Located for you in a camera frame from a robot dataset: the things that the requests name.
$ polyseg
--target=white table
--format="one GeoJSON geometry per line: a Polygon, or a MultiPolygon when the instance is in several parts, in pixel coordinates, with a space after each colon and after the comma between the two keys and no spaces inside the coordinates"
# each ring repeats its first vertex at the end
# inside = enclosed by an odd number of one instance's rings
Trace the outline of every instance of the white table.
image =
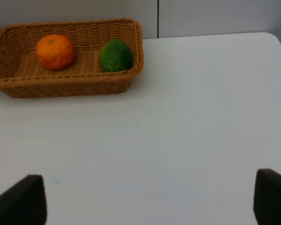
{"type": "Polygon", "coordinates": [[[147,39],[144,53],[124,94],[0,92],[0,194],[42,174],[48,225],[255,225],[255,173],[281,173],[278,39],[147,39]]]}

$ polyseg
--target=white wall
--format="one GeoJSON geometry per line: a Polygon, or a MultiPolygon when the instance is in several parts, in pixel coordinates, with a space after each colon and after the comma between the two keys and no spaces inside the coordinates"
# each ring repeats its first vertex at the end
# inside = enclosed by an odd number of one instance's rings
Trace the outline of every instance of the white wall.
{"type": "Polygon", "coordinates": [[[0,0],[0,28],[12,23],[131,17],[157,37],[157,0],[0,0]]]}
{"type": "Polygon", "coordinates": [[[268,31],[281,41],[281,0],[160,0],[159,37],[268,31]]]}

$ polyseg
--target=green fruit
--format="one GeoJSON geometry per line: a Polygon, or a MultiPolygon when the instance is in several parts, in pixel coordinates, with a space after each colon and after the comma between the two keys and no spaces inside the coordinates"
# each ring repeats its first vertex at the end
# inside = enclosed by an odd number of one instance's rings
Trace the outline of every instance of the green fruit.
{"type": "Polygon", "coordinates": [[[99,53],[99,64],[103,72],[131,69],[133,58],[130,48],[120,40],[110,40],[99,53]]]}

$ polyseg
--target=wicker basket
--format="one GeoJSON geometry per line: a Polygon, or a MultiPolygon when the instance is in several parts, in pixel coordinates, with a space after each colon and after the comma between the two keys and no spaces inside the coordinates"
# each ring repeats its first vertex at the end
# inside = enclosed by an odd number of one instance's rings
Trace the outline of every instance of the wicker basket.
{"type": "Polygon", "coordinates": [[[0,90],[15,98],[117,94],[140,73],[143,57],[141,27],[128,18],[11,25],[0,31],[0,90]],[[52,33],[67,36],[76,50],[75,62],[61,71],[44,69],[35,57],[38,40],[52,33]],[[102,73],[98,53],[110,39],[128,44],[132,69],[102,73]]]}

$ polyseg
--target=orange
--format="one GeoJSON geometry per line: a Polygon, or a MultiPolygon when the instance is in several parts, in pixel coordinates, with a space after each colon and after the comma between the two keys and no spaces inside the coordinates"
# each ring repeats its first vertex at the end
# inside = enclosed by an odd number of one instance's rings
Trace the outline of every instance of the orange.
{"type": "Polygon", "coordinates": [[[52,34],[39,40],[36,46],[36,56],[47,69],[63,69],[73,62],[74,47],[67,37],[52,34]]]}

